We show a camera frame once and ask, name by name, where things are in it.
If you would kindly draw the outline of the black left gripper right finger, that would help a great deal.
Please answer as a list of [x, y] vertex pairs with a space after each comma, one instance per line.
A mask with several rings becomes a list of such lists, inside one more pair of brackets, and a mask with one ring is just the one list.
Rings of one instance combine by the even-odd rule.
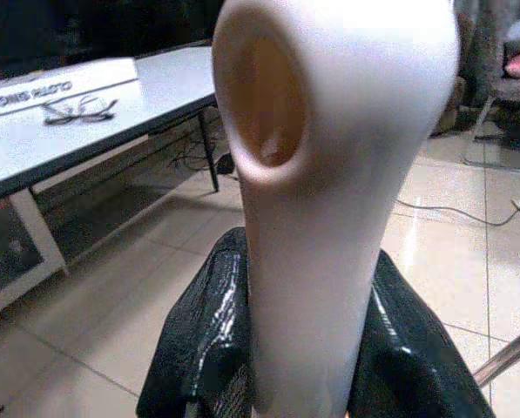
[[386, 252], [372, 283], [350, 418], [496, 418], [447, 330]]

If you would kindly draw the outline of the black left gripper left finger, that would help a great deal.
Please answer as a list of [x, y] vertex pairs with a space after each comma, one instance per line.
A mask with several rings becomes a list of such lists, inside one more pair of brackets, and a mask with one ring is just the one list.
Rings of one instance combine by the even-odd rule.
[[138, 418], [252, 418], [246, 233], [225, 232], [165, 322]]

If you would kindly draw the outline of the metal rod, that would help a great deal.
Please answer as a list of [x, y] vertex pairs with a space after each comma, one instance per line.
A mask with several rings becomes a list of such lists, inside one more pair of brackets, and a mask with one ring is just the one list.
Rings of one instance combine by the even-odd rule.
[[520, 335], [480, 366], [473, 377], [483, 388], [520, 361]]

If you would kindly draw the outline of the white low table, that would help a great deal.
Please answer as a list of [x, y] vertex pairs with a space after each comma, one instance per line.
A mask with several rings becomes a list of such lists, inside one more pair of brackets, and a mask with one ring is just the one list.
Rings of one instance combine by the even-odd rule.
[[0, 289], [0, 311], [67, 264], [33, 197], [32, 187], [147, 133], [191, 118], [215, 102], [212, 49], [189, 46], [134, 63], [135, 80], [94, 92], [115, 101], [99, 123], [44, 125], [35, 106], [0, 116], [0, 201], [9, 200], [42, 257]]

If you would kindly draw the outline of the black eyeglasses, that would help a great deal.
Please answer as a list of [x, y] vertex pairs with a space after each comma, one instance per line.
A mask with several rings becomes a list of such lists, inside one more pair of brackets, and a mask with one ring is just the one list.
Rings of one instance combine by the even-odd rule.
[[77, 102], [72, 100], [57, 100], [42, 105], [44, 110], [44, 125], [60, 126], [75, 122], [100, 123], [115, 118], [115, 106], [118, 100], [86, 95]]

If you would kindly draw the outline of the grey chair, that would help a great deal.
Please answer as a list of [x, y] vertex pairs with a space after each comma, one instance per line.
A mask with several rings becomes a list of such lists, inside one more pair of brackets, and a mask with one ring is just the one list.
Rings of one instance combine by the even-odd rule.
[[[520, 27], [520, 20], [515, 22]], [[509, 110], [520, 105], [520, 76], [506, 69], [520, 61], [519, 43], [509, 40], [510, 26], [502, 20], [500, 10], [484, 10], [478, 18], [470, 53], [473, 65], [475, 96], [483, 104], [472, 132], [472, 141], [484, 139], [483, 122], [492, 105], [502, 102]]]

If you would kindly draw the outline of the white printed paper sheet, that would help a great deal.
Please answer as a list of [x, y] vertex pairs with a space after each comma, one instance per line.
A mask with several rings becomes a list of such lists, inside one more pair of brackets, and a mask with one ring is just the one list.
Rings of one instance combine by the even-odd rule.
[[0, 80], [0, 117], [138, 79], [132, 57], [103, 58]]

